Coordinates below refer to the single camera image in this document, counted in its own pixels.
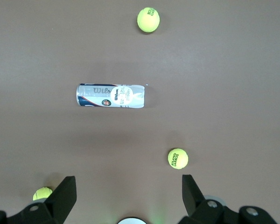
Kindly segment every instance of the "can label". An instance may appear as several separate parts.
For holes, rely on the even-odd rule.
[[[111,99],[117,105],[128,105],[133,100],[133,91],[127,86],[118,86],[111,91]]]
[[[142,108],[144,89],[141,85],[80,84],[77,102],[80,106]]]

